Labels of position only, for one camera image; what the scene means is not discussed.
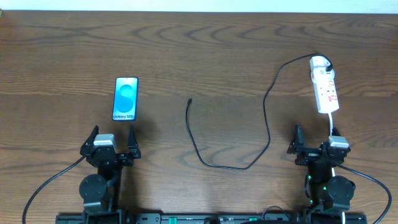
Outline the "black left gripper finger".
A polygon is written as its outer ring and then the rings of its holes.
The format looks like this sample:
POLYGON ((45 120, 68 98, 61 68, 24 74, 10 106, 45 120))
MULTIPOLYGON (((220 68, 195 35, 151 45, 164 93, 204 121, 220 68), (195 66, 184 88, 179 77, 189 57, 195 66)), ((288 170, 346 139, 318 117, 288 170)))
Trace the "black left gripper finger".
POLYGON ((138 143, 136 141, 136 137, 134 134, 134 126, 130 125, 129 128, 129 135, 128 135, 128 139, 127 139, 127 148, 129 149, 129 151, 131 153, 138 153, 139 152, 139 146, 138 143))
POLYGON ((98 135, 98 133, 99 133, 99 127, 95 126, 93 128, 91 134, 87 138, 87 140, 83 143, 82 148, 83 149, 89 149, 89 148, 93 147, 94 146, 95 137, 98 135))

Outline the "blue Galaxy smartphone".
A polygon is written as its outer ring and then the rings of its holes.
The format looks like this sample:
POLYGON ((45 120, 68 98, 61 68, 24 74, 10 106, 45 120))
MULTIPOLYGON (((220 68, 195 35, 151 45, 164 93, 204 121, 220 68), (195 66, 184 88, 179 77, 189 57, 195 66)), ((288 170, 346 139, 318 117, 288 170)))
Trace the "blue Galaxy smartphone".
POLYGON ((136 119, 138 88, 137 77, 117 77, 114 89, 113 121, 136 119))

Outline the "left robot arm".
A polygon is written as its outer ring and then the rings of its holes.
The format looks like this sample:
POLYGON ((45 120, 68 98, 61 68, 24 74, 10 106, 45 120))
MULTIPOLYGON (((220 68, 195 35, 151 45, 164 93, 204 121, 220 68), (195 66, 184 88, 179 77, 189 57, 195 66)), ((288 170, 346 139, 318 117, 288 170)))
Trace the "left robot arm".
POLYGON ((84 223, 131 223, 129 212, 119 208, 118 203, 123 168, 133 166, 134 160, 141 158, 133 126, 129 128, 127 148, 128 152, 117 153, 114 135, 100 134, 97 126, 81 146, 80 154, 97 169, 79 186, 84 223))

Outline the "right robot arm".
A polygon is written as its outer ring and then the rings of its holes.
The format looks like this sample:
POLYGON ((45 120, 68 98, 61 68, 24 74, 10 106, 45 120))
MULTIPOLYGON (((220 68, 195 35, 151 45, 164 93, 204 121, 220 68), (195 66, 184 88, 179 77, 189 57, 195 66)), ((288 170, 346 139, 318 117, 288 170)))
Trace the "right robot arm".
POLYGON ((346 177, 336 175, 334 168, 344 162, 351 151, 349 144, 336 128, 318 148, 306 147, 301 127, 295 125, 287 152, 295 154, 295 164, 308 169, 305 178, 305 194, 310 207, 300 215, 304 223, 344 223, 345 211, 350 208, 355 184, 346 177))

